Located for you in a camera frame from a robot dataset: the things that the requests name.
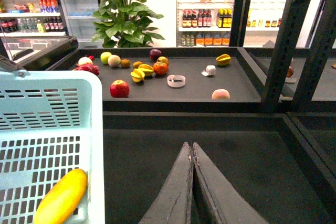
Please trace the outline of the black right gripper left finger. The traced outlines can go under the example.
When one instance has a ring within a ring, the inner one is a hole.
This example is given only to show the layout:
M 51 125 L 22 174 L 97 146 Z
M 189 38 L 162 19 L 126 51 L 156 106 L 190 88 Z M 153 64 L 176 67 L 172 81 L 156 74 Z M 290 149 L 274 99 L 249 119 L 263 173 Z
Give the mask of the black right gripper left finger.
M 191 223 L 193 170 L 191 147 L 184 142 L 158 196 L 140 223 Z

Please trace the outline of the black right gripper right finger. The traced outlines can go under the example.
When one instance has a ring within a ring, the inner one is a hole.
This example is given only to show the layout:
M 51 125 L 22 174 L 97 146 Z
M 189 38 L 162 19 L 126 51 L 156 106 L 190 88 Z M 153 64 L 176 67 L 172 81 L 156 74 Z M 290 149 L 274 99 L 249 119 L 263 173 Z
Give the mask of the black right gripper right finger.
M 202 223 L 267 223 L 233 187 L 198 143 L 193 143 L 193 196 Z

